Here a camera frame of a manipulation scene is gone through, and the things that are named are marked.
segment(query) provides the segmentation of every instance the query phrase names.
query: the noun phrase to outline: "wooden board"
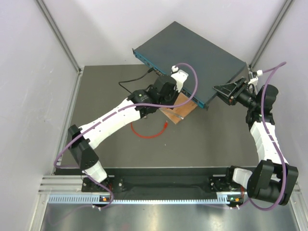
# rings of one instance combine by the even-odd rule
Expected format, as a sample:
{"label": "wooden board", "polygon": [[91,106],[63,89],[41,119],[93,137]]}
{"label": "wooden board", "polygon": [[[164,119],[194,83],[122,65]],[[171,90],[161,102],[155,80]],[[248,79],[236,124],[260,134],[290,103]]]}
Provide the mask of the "wooden board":
{"label": "wooden board", "polygon": [[[187,96],[185,96],[183,93],[180,93],[174,105],[183,103],[186,100],[188,100]],[[196,107],[197,107],[197,104],[193,101],[190,101],[182,107],[176,107],[173,110],[169,108],[164,108],[163,110],[161,110],[161,112],[164,113],[173,123],[177,124],[178,122],[182,120],[182,118],[185,118]]]}

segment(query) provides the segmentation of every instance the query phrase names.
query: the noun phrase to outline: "white backdrop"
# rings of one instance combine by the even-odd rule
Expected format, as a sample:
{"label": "white backdrop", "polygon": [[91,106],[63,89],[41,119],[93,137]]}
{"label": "white backdrop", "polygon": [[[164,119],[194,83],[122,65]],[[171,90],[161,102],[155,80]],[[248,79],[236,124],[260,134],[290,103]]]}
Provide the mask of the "white backdrop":
{"label": "white backdrop", "polygon": [[[296,0],[282,21],[257,68],[268,69],[286,61],[271,84],[279,90],[273,105],[276,134],[282,153],[297,166],[299,186],[308,204],[308,1]],[[268,75],[261,78],[260,87]]]}
{"label": "white backdrop", "polygon": [[77,77],[33,0],[0,6],[0,223],[24,231]]}
{"label": "white backdrop", "polygon": [[139,64],[137,48],[173,21],[250,63],[282,0],[45,0],[80,66]]}

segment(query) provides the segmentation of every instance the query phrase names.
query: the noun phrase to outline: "perforated metal strip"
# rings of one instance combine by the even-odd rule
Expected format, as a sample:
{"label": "perforated metal strip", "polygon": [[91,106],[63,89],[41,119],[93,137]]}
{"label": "perforated metal strip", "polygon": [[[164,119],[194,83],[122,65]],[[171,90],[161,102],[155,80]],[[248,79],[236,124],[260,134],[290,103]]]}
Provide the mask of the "perforated metal strip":
{"label": "perforated metal strip", "polygon": [[[50,204],[107,204],[100,202],[100,195],[50,195]],[[113,204],[131,205],[184,205],[184,204],[229,204],[227,195],[217,195],[217,199],[204,200],[114,200]]]}

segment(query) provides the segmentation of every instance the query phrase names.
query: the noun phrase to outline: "red cable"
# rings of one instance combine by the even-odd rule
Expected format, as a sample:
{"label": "red cable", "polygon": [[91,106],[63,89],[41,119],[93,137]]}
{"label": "red cable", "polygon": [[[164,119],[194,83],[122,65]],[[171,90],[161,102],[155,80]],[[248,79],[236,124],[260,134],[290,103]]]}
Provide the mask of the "red cable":
{"label": "red cable", "polygon": [[139,136],[140,138],[144,138],[144,139],[152,139],[152,138],[155,138],[161,134],[163,134],[163,132],[166,130],[166,128],[168,127],[168,121],[165,122],[164,124],[164,128],[163,130],[161,130],[159,133],[157,133],[156,135],[152,135],[152,136],[142,136],[140,135],[138,132],[135,131],[135,129],[133,128],[133,123],[130,123],[130,128],[131,130],[137,135]]}

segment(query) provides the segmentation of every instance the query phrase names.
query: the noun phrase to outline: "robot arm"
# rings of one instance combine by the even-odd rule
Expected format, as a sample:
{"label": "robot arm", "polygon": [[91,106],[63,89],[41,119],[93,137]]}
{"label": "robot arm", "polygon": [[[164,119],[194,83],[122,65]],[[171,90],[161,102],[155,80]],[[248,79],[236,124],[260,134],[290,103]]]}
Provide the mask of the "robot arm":
{"label": "robot arm", "polygon": [[[226,104],[235,105],[239,102],[248,108],[246,123],[255,140],[259,157],[259,164],[253,172],[235,166],[228,168],[226,174],[228,176],[227,181],[242,185],[247,189],[247,194],[250,198],[274,203],[279,197],[282,187],[282,163],[272,140],[262,124],[261,95],[263,87],[255,95],[254,92],[249,91],[249,84],[247,84],[246,79],[241,78],[234,83],[214,86],[213,88],[217,91],[218,97]],[[270,134],[279,148],[275,135],[275,122],[270,112],[273,103],[276,101],[277,94],[278,89],[268,85],[264,100],[264,116]],[[289,166],[285,158],[284,161],[287,169],[287,178],[284,197],[282,197],[280,205],[288,203],[298,177],[297,168]]]}
{"label": "robot arm", "polygon": [[[97,182],[102,182],[107,178],[107,174],[103,169],[98,156],[94,149],[104,141],[108,136],[124,127],[125,125],[143,118],[147,114],[156,112],[156,107],[138,106],[130,107],[123,111],[119,109],[135,103],[154,103],[163,105],[173,105],[176,101],[188,74],[177,67],[172,67],[173,74],[170,76],[161,75],[157,78],[154,84],[148,86],[145,90],[136,90],[129,95],[122,103],[104,114],[98,119],[80,126],[71,126],[68,129],[67,141],[70,142],[74,137],[82,131],[91,128],[93,125],[100,122],[98,126],[84,134],[70,148],[70,152],[77,162],[79,168],[85,171]],[[104,118],[116,112],[115,115],[108,120]]]}

